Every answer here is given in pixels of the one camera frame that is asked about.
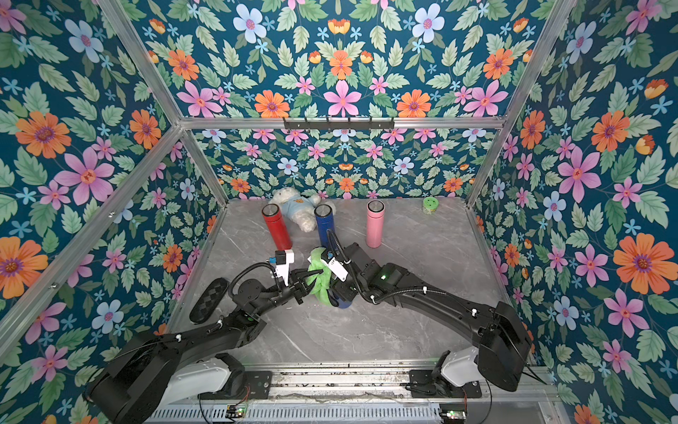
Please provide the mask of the green microfiber cloth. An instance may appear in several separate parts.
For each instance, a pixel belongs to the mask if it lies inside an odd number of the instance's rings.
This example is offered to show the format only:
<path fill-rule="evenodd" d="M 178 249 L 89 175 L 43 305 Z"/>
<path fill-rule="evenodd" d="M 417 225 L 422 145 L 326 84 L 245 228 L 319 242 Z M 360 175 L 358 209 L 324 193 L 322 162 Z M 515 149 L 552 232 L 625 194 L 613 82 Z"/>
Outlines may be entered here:
<path fill-rule="evenodd" d="M 314 289 L 311 291 L 311 295 L 314 295 L 321 304 L 332 307 L 328 298 L 328 288 L 330 284 L 330 279 L 332 279 L 331 271 L 326 268 L 321 262 L 321 254 L 326 249 L 324 247 L 316 247 L 310 254 L 308 261 L 309 267 L 307 270 L 323 270 L 324 273 L 317 277 L 315 281 Z"/>

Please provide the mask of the dark blue thermos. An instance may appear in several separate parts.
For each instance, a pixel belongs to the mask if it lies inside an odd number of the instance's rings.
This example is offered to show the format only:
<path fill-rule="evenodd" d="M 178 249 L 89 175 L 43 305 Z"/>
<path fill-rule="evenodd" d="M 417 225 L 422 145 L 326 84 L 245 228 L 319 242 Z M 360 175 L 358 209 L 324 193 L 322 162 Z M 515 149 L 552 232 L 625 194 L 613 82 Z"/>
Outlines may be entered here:
<path fill-rule="evenodd" d="M 329 248 L 328 231 L 335 231 L 334 210 L 328 204 L 319 204 L 314 209 L 321 245 Z"/>

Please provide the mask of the red thermos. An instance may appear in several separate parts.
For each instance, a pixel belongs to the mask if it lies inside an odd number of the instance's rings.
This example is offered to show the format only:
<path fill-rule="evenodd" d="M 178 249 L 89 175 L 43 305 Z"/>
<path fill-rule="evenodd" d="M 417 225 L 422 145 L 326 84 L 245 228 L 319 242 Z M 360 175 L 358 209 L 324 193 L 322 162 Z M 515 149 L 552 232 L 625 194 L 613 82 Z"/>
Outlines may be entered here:
<path fill-rule="evenodd" d="M 275 203 L 264 206 L 261 215 L 268 227 L 269 233 L 278 250 L 292 249 L 291 237 L 284 222 L 284 216 L 280 207 Z"/>

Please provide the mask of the pink thermos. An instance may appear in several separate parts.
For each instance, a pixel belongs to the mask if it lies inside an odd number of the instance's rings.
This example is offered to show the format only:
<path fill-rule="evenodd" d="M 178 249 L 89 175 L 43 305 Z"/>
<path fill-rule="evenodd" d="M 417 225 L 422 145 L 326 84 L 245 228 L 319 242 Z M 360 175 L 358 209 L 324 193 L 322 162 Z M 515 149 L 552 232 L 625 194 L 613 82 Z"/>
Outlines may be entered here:
<path fill-rule="evenodd" d="M 379 200 L 367 204 L 367 232 L 365 243 L 371 248 L 378 248 L 382 243 L 385 219 L 385 204 Z"/>

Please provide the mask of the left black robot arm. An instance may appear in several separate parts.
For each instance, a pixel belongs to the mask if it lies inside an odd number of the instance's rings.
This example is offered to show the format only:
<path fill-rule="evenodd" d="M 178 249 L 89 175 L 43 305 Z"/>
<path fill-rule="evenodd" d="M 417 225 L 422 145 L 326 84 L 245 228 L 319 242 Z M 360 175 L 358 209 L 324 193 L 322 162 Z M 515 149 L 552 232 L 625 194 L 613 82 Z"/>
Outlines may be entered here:
<path fill-rule="evenodd" d="M 319 275 L 254 263 L 231 281 L 215 279 L 191 311 L 195 328 L 133 337 L 88 383 L 84 399 L 112 423 L 143 423 L 162 406 L 222 390 L 243 373 L 229 352 L 261 334 L 264 314 L 291 300 L 301 303 Z"/>

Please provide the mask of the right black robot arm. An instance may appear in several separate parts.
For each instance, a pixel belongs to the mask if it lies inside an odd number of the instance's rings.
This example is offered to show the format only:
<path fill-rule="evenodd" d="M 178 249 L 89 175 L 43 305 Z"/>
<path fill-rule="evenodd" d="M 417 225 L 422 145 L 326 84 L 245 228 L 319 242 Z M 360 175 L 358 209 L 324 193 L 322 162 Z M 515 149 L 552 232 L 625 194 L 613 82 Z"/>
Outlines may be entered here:
<path fill-rule="evenodd" d="M 334 231 L 328 230 L 332 257 L 347 271 L 339 278 L 344 288 L 335 290 L 339 297 L 359 295 L 373 305 L 390 305 L 410 309 L 426 316 L 464 337 L 477 351 L 471 365 L 452 370 L 442 366 L 443 378 L 455 386 L 464 372 L 473 369 L 488 383 L 517 391 L 528 365 L 531 339 L 513 307 L 503 301 L 490 306 L 466 300 L 433 286 L 395 263 L 381 266 L 359 244 L 343 247 Z"/>

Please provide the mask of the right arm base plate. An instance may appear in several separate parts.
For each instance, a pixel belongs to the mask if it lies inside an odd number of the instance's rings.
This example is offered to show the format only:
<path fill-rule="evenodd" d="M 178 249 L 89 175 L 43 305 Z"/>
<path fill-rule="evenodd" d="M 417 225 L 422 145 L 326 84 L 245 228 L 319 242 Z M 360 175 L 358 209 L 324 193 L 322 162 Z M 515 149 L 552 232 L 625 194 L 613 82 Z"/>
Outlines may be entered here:
<path fill-rule="evenodd" d="M 482 390 L 478 382 L 457 387 L 441 376 L 434 376 L 432 369 L 412 369 L 409 382 L 404 388 L 415 399 L 481 399 Z"/>

